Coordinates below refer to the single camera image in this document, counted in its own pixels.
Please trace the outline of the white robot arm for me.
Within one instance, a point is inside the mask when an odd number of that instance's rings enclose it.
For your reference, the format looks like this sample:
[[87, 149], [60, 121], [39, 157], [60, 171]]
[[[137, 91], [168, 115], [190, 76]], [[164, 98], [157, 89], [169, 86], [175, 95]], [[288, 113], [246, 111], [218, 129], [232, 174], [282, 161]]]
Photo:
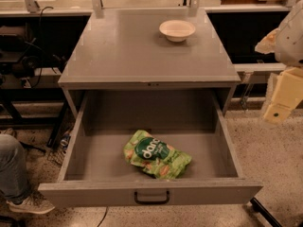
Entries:
[[303, 100], [303, 2], [298, 2], [280, 23], [275, 58], [286, 68], [269, 77], [262, 119], [283, 122]]

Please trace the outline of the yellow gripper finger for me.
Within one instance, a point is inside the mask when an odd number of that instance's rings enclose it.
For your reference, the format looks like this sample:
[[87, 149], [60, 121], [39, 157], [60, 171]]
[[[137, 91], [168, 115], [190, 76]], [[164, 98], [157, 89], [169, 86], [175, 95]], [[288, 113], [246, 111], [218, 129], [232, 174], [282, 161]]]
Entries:
[[291, 67], [268, 80], [262, 119], [271, 124], [282, 123], [303, 100], [303, 69]]

